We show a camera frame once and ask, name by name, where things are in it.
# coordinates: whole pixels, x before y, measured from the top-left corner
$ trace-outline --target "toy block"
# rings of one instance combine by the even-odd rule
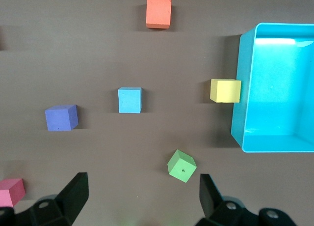
[[[54,106],[45,114],[49,131],[70,131],[79,124],[76,105]]]
[[[171,19],[171,0],[147,0],[146,27],[169,28]]]
[[[169,174],[184,183],[190,179],[195,170],[196,164],[193,157],[180,150],[176,150],[168,162]]]
[[[119,113],[141,113],[141,87],[121,87],[118,89],[118,98]]]
[[[220,103],[239,103],[241,93],[240,80],[212,79],[210,99]]]
[[[21,178],[0,181],[0,207],[13,207],[25,196]]]

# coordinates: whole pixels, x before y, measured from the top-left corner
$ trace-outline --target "open box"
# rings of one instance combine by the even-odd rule
[[[240,39],[231,134],[245,152],[314,152],[314,24],[260,23]]]

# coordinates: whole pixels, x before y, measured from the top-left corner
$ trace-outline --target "green cube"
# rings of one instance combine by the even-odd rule
[[[176,150],[168,162],[169,174],[184,183],[189,180],[195,170],[196,164],[193,157],[186,155],[180,150]]]

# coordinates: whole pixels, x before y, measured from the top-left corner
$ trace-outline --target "gray table surface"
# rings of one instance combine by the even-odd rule
[[[313,225],[314,155],[246,154],[230,134],[232,104],[212,78],[236,78],[239,36],[259,22],[313,23],[314,0],[172,0],[169,30],[145,27],[146,0],[0,0],[0,178],[25,180],[20,212],[87,171],[74,225],[192,226],[199,174],[253,213]],[[143,113],[119,114],[117,89],[140,86]],[[79,126],[48,132],[44,110],[77,104]],[[187,183],[167,173],[194,157]]]

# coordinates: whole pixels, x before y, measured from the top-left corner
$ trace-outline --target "orange block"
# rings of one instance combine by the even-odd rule
[[[147,0],[147,28],[169,28],[170,19],[171,0]]]

